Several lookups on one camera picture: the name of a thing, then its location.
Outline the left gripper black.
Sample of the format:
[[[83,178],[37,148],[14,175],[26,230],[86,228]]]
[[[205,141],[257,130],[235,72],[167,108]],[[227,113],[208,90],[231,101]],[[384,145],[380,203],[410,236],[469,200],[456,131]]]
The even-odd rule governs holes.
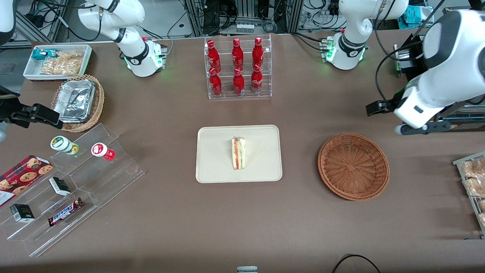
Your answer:
[[[367,116],[393,112],[395,109],[400,107],[400,103],[404,93],[405,93],[405,90],[398,90],[395,92],[391,100],[377,100],[370,104],[367,104],[366,105]]]

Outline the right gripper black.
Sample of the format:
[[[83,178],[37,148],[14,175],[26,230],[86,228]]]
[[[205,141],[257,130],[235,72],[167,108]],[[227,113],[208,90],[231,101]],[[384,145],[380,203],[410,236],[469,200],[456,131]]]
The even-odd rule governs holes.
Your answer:
[[[59,113],[42,105],[34,104],[32,107],[20,109],[20,94],[0,87],[0,122],[11,116],[11,124],[22,128],[29,128],[33,123],[43,123],[57,129],[63,128],[63,122],[59,119]]]

